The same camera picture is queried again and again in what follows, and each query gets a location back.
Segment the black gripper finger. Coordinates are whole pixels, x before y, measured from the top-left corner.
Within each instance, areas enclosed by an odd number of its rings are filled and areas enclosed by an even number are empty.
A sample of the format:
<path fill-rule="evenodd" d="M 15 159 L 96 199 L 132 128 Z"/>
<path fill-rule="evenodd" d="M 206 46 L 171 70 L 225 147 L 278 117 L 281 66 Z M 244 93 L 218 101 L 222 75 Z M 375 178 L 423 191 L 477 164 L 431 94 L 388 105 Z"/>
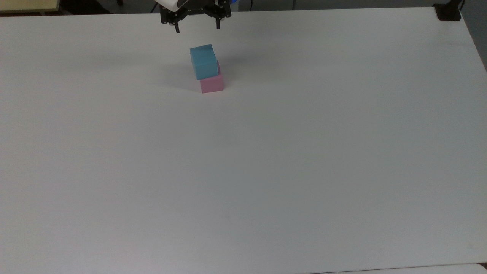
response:
<path fill-rule="evenodd" d="M 189 10 L 181 8 L 177 12 L 172 12 L 165 7 L 159 8 L 161 23 L 174 26 L 176 33 L 180 33 L 179 22 L 189 15 Z"/>
<path fill-rule="evenodd" d="M 220 29 L 223 19 L 231 17 L 230 1 L 210 1 L 204 6 L 204 13 L 216 21 L 216 29 Z"/>

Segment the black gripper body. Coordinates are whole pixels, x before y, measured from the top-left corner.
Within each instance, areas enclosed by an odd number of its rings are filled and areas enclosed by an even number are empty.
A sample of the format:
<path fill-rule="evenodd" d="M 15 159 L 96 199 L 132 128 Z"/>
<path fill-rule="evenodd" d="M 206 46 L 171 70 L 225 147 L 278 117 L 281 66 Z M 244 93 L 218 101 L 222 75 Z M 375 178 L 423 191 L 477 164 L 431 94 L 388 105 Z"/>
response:
<path fill-rule="evenodd" d="M 221 10 L 217 0 L 178 0 L 178 11 L 181 10 Z"/>

